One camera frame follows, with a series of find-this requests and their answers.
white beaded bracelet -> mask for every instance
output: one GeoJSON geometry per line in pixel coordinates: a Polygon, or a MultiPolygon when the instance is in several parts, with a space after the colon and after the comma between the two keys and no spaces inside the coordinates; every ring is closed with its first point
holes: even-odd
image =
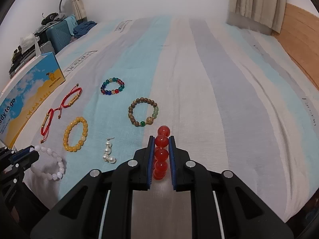
{"type": "Polygon", "coordinates": [[[62,158],[60,156],[58,156],[58,154],[54,151],[52,151],[50,148],[45,148],[45,147],[42,147],[42,146],[35,146],[34,147],[34,150],[35,151],[38,151],[38,152],[43,152],[43,153],[47,153],[49,156],[52,156],[57,162],[58,162],[58,165],[59,165],[59,171],[55,174],[49,174],[49,173],[44,173],[44,172],[41,172],[40,170],[36,169],[33,165],[31,166],[31,171],[38,177],[42,177],[44,179],[48,179],[48,180],[57,180],[58,178],[59,179],[62,179],[63,177],[63,174],[64,174],[64,164],[62,162],[62,158]]]}

dark blue cloth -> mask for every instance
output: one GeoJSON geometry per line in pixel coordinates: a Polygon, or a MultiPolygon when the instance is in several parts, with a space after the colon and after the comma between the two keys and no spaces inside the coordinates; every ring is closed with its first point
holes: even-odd
{"type": "Polygon", "coordinates": [[[73,30],[74,37],[80,38],[80,37],[84,36],[95,25],[96,25],[96,23],[94,21],[83,22],[83,23],[79,24],[73,30]]]}

yellow beaded bracelet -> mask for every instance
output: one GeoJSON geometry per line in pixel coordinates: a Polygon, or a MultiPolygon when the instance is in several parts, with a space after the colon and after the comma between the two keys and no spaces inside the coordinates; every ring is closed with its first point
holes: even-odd
{"type": "Polygon", "coordinates": [[[76,151],[80,150],[81,146],[84,144],[84,141],[87,139],[87,131],[88,131],[87,127],[88,127],[87,121],[83,117],[76,117],[76,119],[73,120],[69,126],[67,126],[67,128],[64,132],[64,137],[63,137],[64,149],[69,151],[69,152],[76,152],[76,151]],[[83,133],[82,133],[81,139],[79,140],[79,143],[75,145],[75,147],[70,147],[68,144],[70,131],[79,122],[83,123],[83,133]]]}

bed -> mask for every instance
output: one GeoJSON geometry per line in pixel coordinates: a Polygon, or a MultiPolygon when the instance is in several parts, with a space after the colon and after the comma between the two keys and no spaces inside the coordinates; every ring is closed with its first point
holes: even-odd
{"type": "MultiPolygon", "coordinates": [[[[66,82],[37,109],[15,143],[18,149],[38,145],[48,109],[57,108],[79,83],[81,97],[61,119],[54,115],[43,144],[66,162],[65,175],[55,182],[27,170],[24,178],[48,208],[90,170],[112,170],[131,159],[163,124],[192,160],[211,171],[232,170],[283,221],[319,187],[319,92],[273,36],[209,19],[119,19],[99,23],[57,59],[66,82]],[[101,94],[101,84],[112,77],[125,82],[124,91],[101,94]],[[158,103],[159,114],[153,125],[137,128],[127,108],[142,96],[158,103]],[[87,120],[89,131],[82,149],[70,153],[62,138],[76,116],[87,120]],[[115,137],[115,164],[102,159],[108,137],[115,137]]],[[[137,120],[151,114],[146,104],[134,110],[137,120]]],[[[69,144],[76,144],[81,132],[82,127],[73,128],[69,144]]],[[[57,169],[45,153],[35,166],[50,173],[57,169]]],[[[132,238],[190,238],[190,211],[190,194],[173,192],[168,170],[147,193],[134,192],[132,238]]]]}

camel logo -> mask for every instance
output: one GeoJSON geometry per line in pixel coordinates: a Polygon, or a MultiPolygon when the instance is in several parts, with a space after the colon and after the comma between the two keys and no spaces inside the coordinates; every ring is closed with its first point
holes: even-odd
{"type": "Polygon", "coordinates": [[[50,79],[51,81],[54,81],[54,80],[55,80],[54,73],[48,72],[46,75],[49,76],[49,79],[50,79]]]}

